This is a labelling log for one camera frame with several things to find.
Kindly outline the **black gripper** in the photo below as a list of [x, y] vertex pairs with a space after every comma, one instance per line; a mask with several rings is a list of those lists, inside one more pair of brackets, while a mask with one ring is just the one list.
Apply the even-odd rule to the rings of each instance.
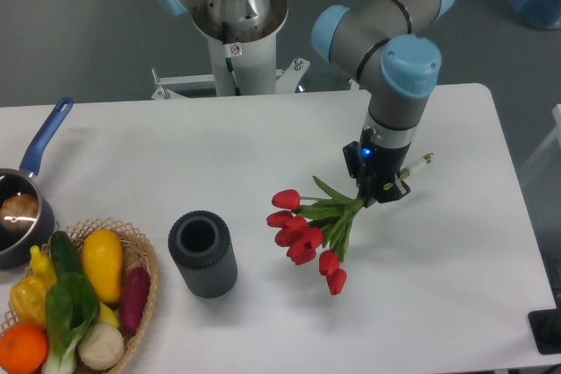
[[348, 172], [358, 188], [357, 198], [364, 208], [375, 202], [399, 201], [410, 193], [408, 184], [399, 177], [412, 138], [413, 129], [364, 126], [359, 141], [343, 148]]

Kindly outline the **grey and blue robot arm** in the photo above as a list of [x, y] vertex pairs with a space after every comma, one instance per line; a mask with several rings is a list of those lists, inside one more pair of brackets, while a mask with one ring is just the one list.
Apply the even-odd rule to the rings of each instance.
[[[276, 35], [287, 0], [157, 0], [170, 14], [189, 13], [206, 37], [220, 96], [277, 89]], [[419, 31], [455, 0], [373, 0], [362, 11], [333, 5], [311, 31], [315, 51], [370, 96], [358, 141], [344, 157], [366, 204], [398, 201], [409, 188], [400, 172], [442, 64]]]

